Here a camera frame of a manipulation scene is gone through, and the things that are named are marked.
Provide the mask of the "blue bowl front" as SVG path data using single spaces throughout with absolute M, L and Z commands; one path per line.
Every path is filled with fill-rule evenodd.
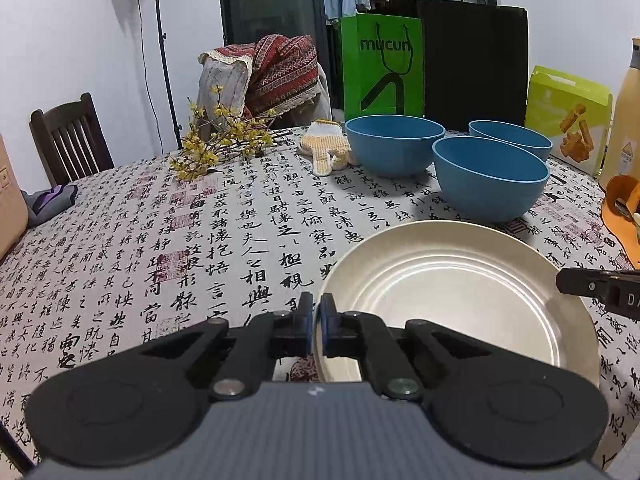
M 550 177 L 538 156 L 481 136 L 446 136 L 433 153 L 442 196 L 474 221 L 503 223 L 525 214 Z

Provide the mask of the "blue bowl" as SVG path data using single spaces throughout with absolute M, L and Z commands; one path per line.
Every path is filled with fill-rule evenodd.
M 552 141 L 543 134 L 523 126 L 510 124 L 510 122 L 472 120 L 469 122 L 469 133 L 516 145 L 542 160 L 548 159 L 553 148 Z
M 503 223 L 525 214 L 550 177 L 538 156 L 481 136 L 446 136 L 433 153 L 442 196 L 474 221 Z
M 445 136 L 438 122 L 408 115 L 369 115 L 345 122 L 356 162 L 386 178 L 416 176 L 431 165 L 433 144 Z

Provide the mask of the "calligraphy print tablecloth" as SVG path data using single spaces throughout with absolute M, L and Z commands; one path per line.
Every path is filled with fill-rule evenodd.
M 433 171 L 317 177 L 298 138 L 189 183 L 166 158 L 80 180 L 74 206 L 6 254 L 1 421 L 29 458 L 24 406 L 40 382 L 211 316 L 291 309 L 374 232 L 456 214 Z

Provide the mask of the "green snack box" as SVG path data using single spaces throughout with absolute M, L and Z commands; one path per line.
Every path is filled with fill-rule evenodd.
M 552 156 L 597 176 L 612 108 L 612 93 L 603 84 L 537 65 L 529 78 L 525 125 L 552 142 Z

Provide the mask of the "yellow dotted work glove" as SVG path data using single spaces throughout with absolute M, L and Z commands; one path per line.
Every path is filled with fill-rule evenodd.
M 317 177 L 357 165 L 341 125 L 329 119 L 317 119 L 308 127 L 298 140 L 298 152 L 311 159 Z

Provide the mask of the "yellow flower branches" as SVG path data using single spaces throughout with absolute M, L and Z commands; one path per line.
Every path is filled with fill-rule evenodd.
M 214 98 L 212 114 L 204 106 L 189 102 L 189 131 L 181 139 L 182 148 L 170 155 L 169 168 L 180 181 L 203 177 L 223 162 L 262 156 L 276 141 L 271 126 L 281 116 L 274 108 L 265 115 L 253 117 L 242 108 L 222 102 L 224 86 L 213 84 L 209 95 Z

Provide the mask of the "grey purple cloth pouch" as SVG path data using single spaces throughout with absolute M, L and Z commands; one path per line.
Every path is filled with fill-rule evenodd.
M 27 226 L 29 228 L 41 226 L 44 222 L 74 206 L 77 192 L 78 187 L 73 183 L 58 184 L 54 188 L 48 188 L 34 194 L 22 191 L 28 213 Z

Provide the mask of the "red patterned blanket on chair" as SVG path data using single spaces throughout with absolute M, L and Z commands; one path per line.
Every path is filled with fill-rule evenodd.
M 250 44 L 229 44 L 200 54 L 196 105 L 216 126 L 215 106 L 247 118 L 278 114 L 276 126 L 306 126 L 332 118 L 326 74 L 309 35 L 272 34 Z

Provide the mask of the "pink small suitcase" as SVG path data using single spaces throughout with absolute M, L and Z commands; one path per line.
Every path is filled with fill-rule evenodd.
M 0 259 L 26 231 L 28 211 L 15 179 L 6 146 L 0 138 Z

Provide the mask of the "black paper bag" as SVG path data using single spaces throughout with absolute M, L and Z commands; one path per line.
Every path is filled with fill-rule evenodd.
M 465 131 L 475 119 L 523 125 L 529 69 L 526 10 L 423 0 L 418 12 L 426 118 L 454 131 Z

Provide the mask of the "green paper shopping bag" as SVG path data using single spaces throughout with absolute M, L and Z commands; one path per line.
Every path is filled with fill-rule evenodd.
M 417 18 L 360 13 L 341 19 L 344 112 L 422 116 L 424 50 Z

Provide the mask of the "dark wooden chair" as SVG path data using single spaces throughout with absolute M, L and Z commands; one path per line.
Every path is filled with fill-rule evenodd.
M 34 110 L 29 128 L 52 185 L 75 182 L 114 168 L 89 92 L 78 101 Z

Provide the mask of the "studio lamp on stand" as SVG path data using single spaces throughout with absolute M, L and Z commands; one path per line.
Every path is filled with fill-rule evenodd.
M 160 49 L 160 64 L 162 64 L 167 103 L 168 103 L 169 114 L 170 114 L 170 119 L 172 123 L 172 130 L 174 130 L 174 137 L 176 139 L 177 148 L 178 150 L 180 150 L 180 148 L 182 148 L 182 136 L 181 136 L 182 127 L 180 125 L 180 122 L 178 121 L 178 116 L 177 116 L 176 107 L 175 107 L 174 92 L 172 92 L 172 88 L 171 88 L 169 67 L 168 67 L 167 54 L 166 54 L 167 35 L 166 35 L 165 27 L 163 24 L 162 5 L 160 4 L 160 0 L 153 0 L 153 1 L 154 1 L 154 11 L 155 11 L 155 21 L 156 21 L 157 42 L 158 42 L 158 48 Z

